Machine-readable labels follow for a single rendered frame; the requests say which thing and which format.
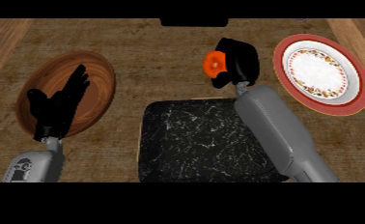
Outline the red rimmed floral plate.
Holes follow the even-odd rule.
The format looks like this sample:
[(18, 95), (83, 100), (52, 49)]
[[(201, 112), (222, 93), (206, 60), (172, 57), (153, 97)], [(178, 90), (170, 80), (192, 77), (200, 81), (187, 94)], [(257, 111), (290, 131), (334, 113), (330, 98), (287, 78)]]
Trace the red rimmed floral plate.
[(293, 35), (274, 49), (272, 64), (284, 89), (309, 109), (330, 116), (365, 110), (365, 68), (339, 43)]

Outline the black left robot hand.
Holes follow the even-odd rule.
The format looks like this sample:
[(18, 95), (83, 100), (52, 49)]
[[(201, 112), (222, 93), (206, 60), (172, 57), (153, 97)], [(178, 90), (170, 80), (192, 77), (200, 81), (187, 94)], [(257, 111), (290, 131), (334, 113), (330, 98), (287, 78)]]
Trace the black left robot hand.
[(34, 140), (42, 142), (45, 138), (59, 139), (68, 134), (79, 103), (91, 86), (86, 66), (80, 65), (68, 77), (61, 91), (51, 98), (39, 89), (27, 91), (30, 113), (37, 120)]

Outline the orange squash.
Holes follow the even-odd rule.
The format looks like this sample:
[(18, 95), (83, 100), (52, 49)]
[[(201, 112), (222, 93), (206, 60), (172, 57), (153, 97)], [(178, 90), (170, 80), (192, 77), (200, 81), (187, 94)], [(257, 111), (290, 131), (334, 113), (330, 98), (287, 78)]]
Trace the orange squash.
[(212, 51), (207, 53), (203, 61), (203, 71), (210, 78), (216, 78), (219, 73), (226, 71), (224, 52)]

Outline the brown wooden oval bowl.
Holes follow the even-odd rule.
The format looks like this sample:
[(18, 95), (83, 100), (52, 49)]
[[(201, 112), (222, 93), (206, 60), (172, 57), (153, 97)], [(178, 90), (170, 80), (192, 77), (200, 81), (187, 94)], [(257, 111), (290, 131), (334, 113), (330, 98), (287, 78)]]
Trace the brown wooden oval bowl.
[(91, 86), (77, 107), (67, 137), (83, 132), (102, 118), (116, 93), (116, 73), (108, 60), (93, 51), (71, 51), (51, 59), (30, 75), (18, 96), (17, 117), (24, 132), (34, 135), (37, 121), (30, 113), (27, 91), (39, 89), (51, 97), (65, 85), (80, 65), (86, 66)]

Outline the black marbled tray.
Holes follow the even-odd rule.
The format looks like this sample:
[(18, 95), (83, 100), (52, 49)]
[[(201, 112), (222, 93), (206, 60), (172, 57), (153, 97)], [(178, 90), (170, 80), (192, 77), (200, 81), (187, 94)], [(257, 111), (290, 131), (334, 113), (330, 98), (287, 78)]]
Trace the black marbled tray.
[(142, 182), (286, 182), (231, 98), (156, 101), (144, 110)]

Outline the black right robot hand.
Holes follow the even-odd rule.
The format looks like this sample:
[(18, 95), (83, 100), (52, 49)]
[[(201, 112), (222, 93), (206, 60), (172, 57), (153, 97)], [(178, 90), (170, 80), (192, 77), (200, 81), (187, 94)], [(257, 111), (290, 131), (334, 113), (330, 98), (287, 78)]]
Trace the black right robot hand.
[(246, 42), (222, 38), (216, 50), (225, 54), (226, 71), (212, 79), (213, 86), (221, 89), (228, 83), (240, 82), (253, 86), (260, 76), (257, 49)]

